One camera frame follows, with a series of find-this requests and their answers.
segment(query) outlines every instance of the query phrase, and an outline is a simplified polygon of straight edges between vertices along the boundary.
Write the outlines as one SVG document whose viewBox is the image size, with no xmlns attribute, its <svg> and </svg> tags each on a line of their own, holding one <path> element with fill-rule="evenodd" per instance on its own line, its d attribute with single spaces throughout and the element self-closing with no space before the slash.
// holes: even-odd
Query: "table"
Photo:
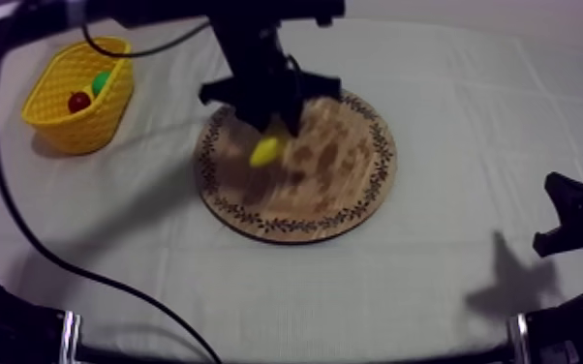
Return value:
<svg viewBox="0 0 583 364">
<path fill-rule="evenodd" d="M 143 49 L 193 25 L 103 28 Z M 286 248 L 222 226 L 195 189 L 191 154 L 218 107 L 197 91 L 229 74 L 209 31 L 136 61 L 135 94 L 105 149 L 63 157 L 34 137 L 20 120 L 24 98 L 50 55 L 78 39 L 44 40 L 7 61 L 1 143 L 20 209 L 58 255 L 163 300 L 224 359 L 486 347 L 505 339 L 509 316 L 583 292 L 583 252 L 540 259 L 531 248 L 536 231 L 558 224 L 545 175 L 583 180 L 583 53 L 417 23 L 285 23 L 285 50 L 308 71 L 340 76 L 386 120 L 398 150 L 395 185 L 368 222 Z M 159 312 L 39 257 L 1 202 L 0 276 L 26 299 L 82 314 L 86 342 L 198 355 Z"/>
</svg>

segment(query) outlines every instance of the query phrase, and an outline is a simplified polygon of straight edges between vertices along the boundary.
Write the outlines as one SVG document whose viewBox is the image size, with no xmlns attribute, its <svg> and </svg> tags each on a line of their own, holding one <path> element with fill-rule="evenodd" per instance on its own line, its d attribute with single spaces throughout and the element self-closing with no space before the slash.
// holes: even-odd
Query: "yellow egg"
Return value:
<svg viewBox="0 0 583 364">
<path fill-rule="evenodd" d="M 275 161 L 282 152 L 283 141 L 276 136 L 265 136 L 258 142 L 251 153 L 249 165 L 251 167 L 264 167 Z"/>
<path fill-rule="evenodd" d="M 93 86 L 87 84 L 85 87 L 83 87 L 81 89 L 81 92 L 85 92 L 86 95 L 88 95 L 88 97 L 90 98 L 91 103 L 93 102 L 93 100 L 95 100 L 95 97 L 93 96 Z"/>
</svg>

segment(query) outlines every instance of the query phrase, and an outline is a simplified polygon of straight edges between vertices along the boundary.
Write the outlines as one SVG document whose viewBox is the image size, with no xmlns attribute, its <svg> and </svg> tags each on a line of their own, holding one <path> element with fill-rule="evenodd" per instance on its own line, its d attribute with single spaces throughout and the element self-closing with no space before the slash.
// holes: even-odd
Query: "yellow basket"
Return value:
<svg viewBox="0 0 583 364">
<path fill-rule="evenodd" d="M 116 53 L 131 50 L 129 43 L 119 38 L 96 38 L 95 43 Z M 110 71 L 110 77 L 100 94 L 89 107 L 70 113 L 72 93 L 92 84 L 103 71 Z M 108 58 L 86 42 L 77 43 L 54 56 L 27 98 L 22 118 L 64 153 L 94 152 L 112 140 L 133 90 L 130 59 Z"/>
</svg>

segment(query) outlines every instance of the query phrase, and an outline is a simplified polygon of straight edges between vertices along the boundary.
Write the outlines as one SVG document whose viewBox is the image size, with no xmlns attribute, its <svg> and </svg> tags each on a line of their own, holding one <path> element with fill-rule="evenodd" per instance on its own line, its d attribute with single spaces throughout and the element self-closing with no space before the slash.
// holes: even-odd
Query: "round wooden tray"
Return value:
<svg viewBox="0 0 583 364">
<path fill-rule="evenodd" d="M 261 135 L 220 108 L 199 136 L 201 198 L 229 227 L 272 243 L 325 240 L 366 220 L 393 183 L 395 144 L 386 123 L 347 91 L 341 103 L 307 103 L 298 138 L 266 167 L 249 167 Z"/>
</svg>

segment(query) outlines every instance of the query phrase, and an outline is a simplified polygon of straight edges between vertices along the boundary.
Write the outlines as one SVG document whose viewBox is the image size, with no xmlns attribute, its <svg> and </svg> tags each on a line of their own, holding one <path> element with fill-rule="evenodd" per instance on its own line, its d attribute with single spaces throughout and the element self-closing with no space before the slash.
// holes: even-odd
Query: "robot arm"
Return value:
<svg viewBox="0 0 583 364">
<path fill-rule="evenodd" d="M 297 136 L 306 100 L 339 99 L 341 82 L 291 68 L 278 40 L 283 20 L 313 18 L 320 26 L 345 12 L 344 0 L 23 0 L 33 5 L 12 20 L 10 2 L 0 5 L 0 61 L 5 53 L 87 21 L 112 18 L 127 28 L 206 15 L 233 77 L 203 85 L 202 102 L 233 105 L 236 115 L 263 132 L 280 114 Z M 4 32 L 11 21 L 14 31 Z"/>
</svg>

